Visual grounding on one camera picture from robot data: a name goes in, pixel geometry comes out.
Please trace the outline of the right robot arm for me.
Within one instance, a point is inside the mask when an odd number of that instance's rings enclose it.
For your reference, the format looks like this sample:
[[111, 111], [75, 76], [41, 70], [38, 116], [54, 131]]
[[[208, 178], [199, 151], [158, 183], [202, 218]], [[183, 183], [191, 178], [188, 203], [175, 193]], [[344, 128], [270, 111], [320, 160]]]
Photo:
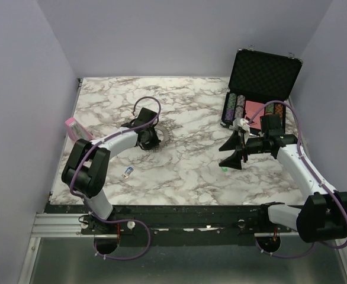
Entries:
[[256, 217], [258, 228], [271, 231], [277, 225], [299, 233], [306, 243], [347, 240], [347, 192], [339, 192], [327, 182], [306, 156], [294, 134], [286, 134], [278, 114], [261, 117], [262, 136], [251, 138], [250, 126], [244, 118], [233, 122], [232, 136], [220, 151], [233, 154], [220, 162], [221, 167], [241, 169], [253, 154], [269, 153], [278, 160], [299, 187], [305, 200], [302, 208], [280, 202], [263, 206]]

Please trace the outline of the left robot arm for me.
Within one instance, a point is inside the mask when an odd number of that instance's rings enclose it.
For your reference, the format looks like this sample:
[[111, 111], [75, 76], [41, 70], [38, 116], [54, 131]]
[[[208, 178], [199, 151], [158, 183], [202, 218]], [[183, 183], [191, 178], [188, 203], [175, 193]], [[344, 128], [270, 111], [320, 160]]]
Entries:
[[72, 195], [80, 197], [89, 212], [96, 216], [95, 227], [103, 234], [112, 232], [113, 206], [103, 190], [110, 160], [125, 150], [139, 146], [150, 150], [159, 145], [155, 131], [159, 114], [143, 107], [137, 118], [104, 138], [77, 140], [62, 172], [62, 182]]

